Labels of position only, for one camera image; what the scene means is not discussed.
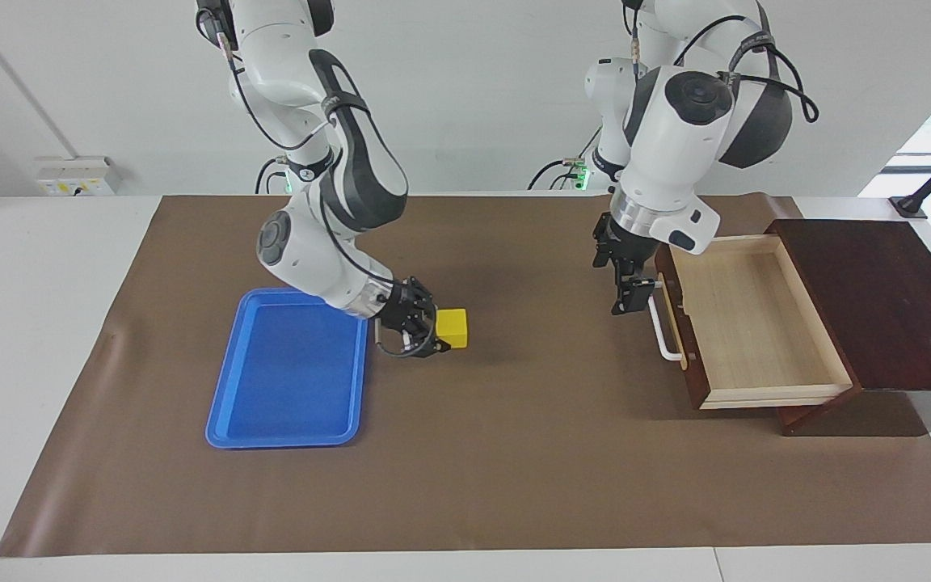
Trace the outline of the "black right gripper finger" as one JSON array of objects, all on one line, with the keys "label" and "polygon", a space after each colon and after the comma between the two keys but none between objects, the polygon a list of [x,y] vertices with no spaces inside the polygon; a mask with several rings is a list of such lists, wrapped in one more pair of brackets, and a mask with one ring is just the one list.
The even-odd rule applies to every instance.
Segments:
[{"label": "black right gripper finger", "polygon": [[429,319],[436,319],[437,308],[432,292],[421,283],[417,277],[407,277],[407,291],[409,291],[411,305]]},{"label": "black right gripper finger", "polygon": [[428,323],[406,323],[398,333],[404,343],[403,350],[395,354],[398,358],[426,358],[453,349],[451,343],[441,339]]}]

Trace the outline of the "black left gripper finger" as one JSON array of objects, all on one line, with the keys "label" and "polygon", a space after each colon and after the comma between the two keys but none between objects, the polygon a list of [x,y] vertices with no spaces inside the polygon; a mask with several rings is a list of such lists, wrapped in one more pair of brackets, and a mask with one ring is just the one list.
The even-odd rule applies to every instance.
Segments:
[{"label": "black left gripper finger", "polygon": [[639,275],[616,275],[616,288],[617,298],[611,306],[613,316],[644,312],[658,288],[658,281]]}]

